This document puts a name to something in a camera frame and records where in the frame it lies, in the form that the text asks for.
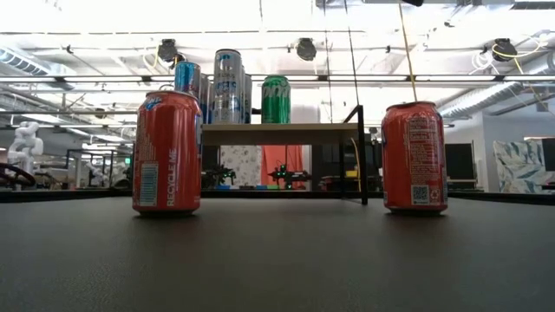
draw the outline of white robot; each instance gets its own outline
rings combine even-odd
[[[91,181],[92,185],[102,185],[102,183],[106,185],[108,183],[108,176],[102,173],[102,169],[96,168],[90,162],[85,163],[85,166],[90,169],[93,176],[95,176],[95,178]]]
[[[35,156],[42,155],[44,144],[36,137],[38,123],[24,121],[16,129],[16,138],[8,149],[8,163],[29,174],[34,173]]]

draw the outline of dark table surface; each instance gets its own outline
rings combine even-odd
[[[0,311],[555,311],[555,209],[451,199],[443,218],[340,200],[0,205]]]

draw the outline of barcode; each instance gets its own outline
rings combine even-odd
[[[430,191],[427,185],[412,185],[413,205],[429,205]]]
[[[158,164],[142,164],[140,168],[140,206],[155,206],[158,195]]]

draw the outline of nutrition label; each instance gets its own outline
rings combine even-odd
[[[408,122],[408,150],[413,185],[440,179],[438,123],[425,118]]]

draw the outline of green can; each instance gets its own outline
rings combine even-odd
[[[291,86],[284,76],[269,75],[264,79],[262,123],[291,123]]]

